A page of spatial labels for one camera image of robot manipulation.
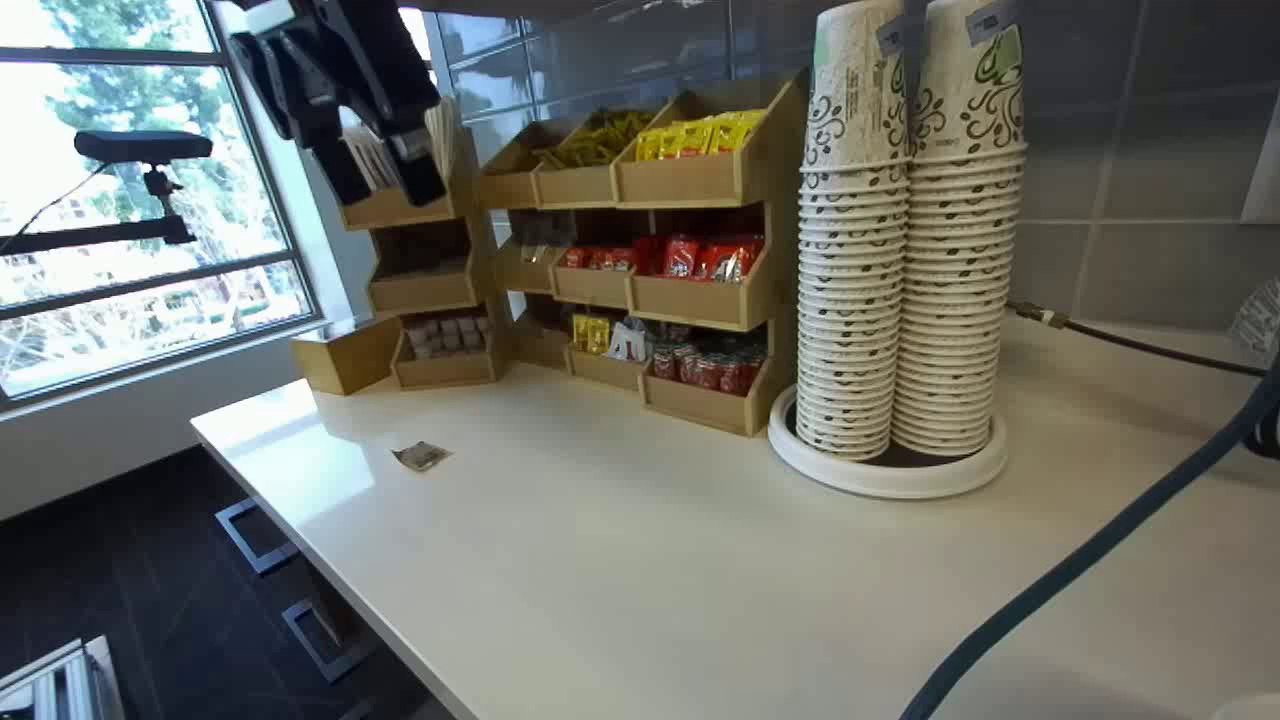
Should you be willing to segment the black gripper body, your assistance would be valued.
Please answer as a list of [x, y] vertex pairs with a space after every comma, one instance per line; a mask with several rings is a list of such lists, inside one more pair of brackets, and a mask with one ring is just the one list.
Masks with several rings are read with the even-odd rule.
[[397, 0], [306, 0], [285, 23], [231, 30], [228, 50], [271, 129], [312, 151], [339, 204], [368, 196], [357, 157], [339, 139], [339, 111], [357, 111], [376, 131], [393, 157], [393, 180], [412, 204], [443, 196], [423, 119], [441, 92]]

